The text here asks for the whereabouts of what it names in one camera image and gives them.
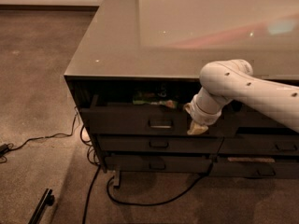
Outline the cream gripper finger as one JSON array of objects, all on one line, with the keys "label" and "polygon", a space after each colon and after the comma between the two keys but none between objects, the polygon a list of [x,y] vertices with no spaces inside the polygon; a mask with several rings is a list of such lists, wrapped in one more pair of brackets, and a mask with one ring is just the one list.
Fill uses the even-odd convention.
[{"label": "cream gripper finger", "polygon": [[187,135],[200,135],[206,132],[207,130],[208,127],[206,125],[200,125],[192,120],[190,124],[190,128],[187,131]]}]

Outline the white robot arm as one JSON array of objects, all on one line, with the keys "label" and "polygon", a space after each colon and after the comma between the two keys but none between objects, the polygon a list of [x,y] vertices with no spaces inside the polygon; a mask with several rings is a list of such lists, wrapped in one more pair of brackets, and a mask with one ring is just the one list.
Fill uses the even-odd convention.
[{"label": "white robot arm", "polygon": [[184,106],[192,118],[187,134],[206,132],[233,100],[299,132],[298,87],[255,78],[250,63],[240,59],[207,63],[199,81],[200,91]]}]

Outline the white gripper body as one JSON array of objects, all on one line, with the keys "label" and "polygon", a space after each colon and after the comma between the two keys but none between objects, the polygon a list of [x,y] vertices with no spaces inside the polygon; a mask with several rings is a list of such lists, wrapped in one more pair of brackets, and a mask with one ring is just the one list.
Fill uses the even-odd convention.
[{"label": "white gripper body", "polygon": [[212,125],[221,115],[221,111],[212,111],[208,113],[200,106],[202,98],[195,94],[192,100],[184,106],[185,111],[191,116],[192,120],[199,125]]}]

